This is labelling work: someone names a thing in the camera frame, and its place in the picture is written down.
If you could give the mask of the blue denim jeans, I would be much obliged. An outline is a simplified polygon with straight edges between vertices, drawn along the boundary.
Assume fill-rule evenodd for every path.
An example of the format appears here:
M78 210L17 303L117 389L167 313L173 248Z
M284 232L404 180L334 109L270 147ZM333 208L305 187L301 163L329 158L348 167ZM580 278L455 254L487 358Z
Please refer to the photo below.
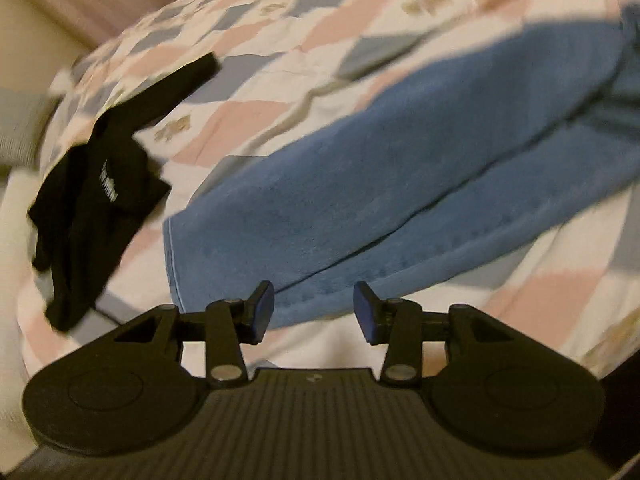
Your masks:
M639 8L549 22L427 65L163 226L184 312L276 291L271 323L343 313L358 282L417 292L488 263L639 175Z

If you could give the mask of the black long-sleeve garment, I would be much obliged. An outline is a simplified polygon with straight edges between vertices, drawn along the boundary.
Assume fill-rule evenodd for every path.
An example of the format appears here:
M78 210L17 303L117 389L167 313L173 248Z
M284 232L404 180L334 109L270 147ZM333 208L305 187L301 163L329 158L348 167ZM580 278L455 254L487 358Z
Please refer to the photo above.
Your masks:
M89 140L49 171L28 218L37 231L32 266L50 273L44 316L61 333L96 305L126 248L171 186L134 134L159 122L220 70L207 53L106 110Z

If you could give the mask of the white long bolster pillow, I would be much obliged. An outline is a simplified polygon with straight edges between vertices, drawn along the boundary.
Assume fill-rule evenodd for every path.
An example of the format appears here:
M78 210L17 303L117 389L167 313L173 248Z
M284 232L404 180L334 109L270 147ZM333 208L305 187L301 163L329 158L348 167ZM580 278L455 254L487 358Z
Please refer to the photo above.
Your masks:
M32 272L27 209L40 185L28 169L13 169L1 200L1 471L8 472L35 447L22 412L28 375L22 357L17 298Z

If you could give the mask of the grey plaid cushion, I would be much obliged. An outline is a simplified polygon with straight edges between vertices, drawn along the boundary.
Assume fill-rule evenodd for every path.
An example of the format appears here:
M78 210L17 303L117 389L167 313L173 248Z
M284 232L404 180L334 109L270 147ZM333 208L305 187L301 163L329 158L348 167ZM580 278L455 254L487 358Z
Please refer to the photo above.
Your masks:
M37 165L40 145L60 99L1 89L1 165Z

